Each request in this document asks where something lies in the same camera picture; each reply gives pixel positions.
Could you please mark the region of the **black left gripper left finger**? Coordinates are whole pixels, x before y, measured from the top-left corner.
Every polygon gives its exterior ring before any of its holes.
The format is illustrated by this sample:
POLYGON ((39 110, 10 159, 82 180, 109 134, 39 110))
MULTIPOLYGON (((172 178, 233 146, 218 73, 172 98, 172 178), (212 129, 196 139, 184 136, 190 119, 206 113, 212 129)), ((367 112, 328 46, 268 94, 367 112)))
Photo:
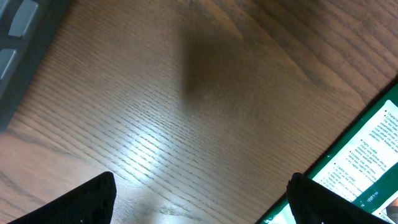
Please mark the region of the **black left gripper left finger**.
POLYGON ((10 224, 110 224, 116 193, 114 175, 106 171, 10 224))

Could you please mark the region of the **green white 3M package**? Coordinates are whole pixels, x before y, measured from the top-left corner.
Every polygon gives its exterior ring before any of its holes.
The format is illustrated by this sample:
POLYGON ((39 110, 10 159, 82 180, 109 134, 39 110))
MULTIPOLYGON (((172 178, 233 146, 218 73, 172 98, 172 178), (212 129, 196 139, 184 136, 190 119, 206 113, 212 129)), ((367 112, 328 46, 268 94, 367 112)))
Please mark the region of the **green white 3M package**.
MULTIPOLYGON (((303 175, 365 212, 397 223, 397 87, 303 175)), ((296 223, 287 192, 258 223, 296 223)))

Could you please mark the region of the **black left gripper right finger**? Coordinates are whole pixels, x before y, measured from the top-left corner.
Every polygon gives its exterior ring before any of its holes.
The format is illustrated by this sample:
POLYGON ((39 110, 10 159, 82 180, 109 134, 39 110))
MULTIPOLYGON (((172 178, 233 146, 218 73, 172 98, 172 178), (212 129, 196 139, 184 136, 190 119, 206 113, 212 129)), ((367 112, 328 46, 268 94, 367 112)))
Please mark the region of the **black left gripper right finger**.
POLYGON ((297 224, 387 224, 298 172, 287 184, 287 200, 297 224))

